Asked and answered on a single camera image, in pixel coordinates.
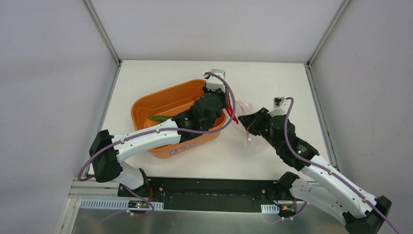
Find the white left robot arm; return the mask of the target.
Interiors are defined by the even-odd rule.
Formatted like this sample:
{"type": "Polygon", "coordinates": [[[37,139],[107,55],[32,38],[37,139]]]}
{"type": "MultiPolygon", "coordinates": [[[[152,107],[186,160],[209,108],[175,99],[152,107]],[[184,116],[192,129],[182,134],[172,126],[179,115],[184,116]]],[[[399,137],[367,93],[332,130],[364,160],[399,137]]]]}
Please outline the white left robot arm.
{"type": "Polygon", "coordinates": [[[143,169],[136,169],[126,159],[153,148],[192,141],[201,135],[217,132],[214,128],[222,110],[228,107],[228,89],[208,90],[189,109],[149,128],[128,134],[111,135],[100,131],[90,147],[90,161],[96,182],[116,181],[136,197],[148,193],[143,169]]]}

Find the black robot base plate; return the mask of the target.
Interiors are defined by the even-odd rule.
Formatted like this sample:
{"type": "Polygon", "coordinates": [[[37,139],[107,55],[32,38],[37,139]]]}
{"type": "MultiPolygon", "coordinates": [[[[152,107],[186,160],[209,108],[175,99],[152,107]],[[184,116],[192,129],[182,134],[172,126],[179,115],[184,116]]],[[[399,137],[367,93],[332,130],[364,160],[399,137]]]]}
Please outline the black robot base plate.
{"type": "Polygon", "coordinates": [[[260,213],[262,205],[293,200],[273,180],[149,177],[148,181],[135,193],[151,196],[165,210],[260,213]]]}

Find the red chili pepper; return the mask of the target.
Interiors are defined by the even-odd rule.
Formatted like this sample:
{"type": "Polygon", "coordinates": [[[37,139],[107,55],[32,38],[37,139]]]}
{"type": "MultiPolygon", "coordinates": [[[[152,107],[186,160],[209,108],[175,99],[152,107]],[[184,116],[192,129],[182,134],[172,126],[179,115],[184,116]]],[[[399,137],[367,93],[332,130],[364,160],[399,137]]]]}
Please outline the red chili pepper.
{"type": "Polygon", "coordinates": [[[234,114],[233,108],[232,108],[231,106],[229,106],[229,107],[226,108],[225,110],[226,110],[228,116],[230,117],[230,119],[231,119],[233,122],[235,122],[235,124],[239,124],[239,120],[237,119],[237,117],[236,117],[236,116],[233,116],[233,114],[234,114]]]}

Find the clear zip top bag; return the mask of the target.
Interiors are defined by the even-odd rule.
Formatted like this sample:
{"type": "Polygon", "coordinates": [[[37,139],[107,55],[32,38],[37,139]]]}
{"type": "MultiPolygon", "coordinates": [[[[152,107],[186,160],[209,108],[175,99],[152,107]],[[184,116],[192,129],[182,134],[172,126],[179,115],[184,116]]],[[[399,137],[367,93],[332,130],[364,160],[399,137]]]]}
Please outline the clear zip top bag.
{"type": "Polygon", "coordinates": [[[266,141],[261,136],[254,136],[250,134],[244,126],[241,124],[239,120],[239,116],[249,115],[257,112],[259,107],[257,105],[251,103],[245,103],[242,101],[237,100],[235,102],[235,117],[237,118],[236,121],[232,121],[228,128],[232,128],[236,130],[236,136],[241,140],[243,145],[250,149],[258,149],[267,145],[266,141]]]}

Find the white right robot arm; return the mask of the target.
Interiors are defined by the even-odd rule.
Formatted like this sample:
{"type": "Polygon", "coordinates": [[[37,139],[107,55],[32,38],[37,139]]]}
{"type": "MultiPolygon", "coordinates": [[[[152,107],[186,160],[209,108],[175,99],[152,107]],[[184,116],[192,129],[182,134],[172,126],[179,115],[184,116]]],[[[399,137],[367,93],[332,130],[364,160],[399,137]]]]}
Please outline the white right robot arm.
{"type": "Polygon", "coordinates": [[[239,116],[246,131],[261,136],[288,166],[318,183],[310,185],[292,172],[286,172],[277,182],[277,195],[303,200],[334,217],[350,234],[376,234],[387,217],[391,201],[374,196],[351,182],[308,142],[296,135],[296,127],[280,108],[266,108],[239,116]]]}

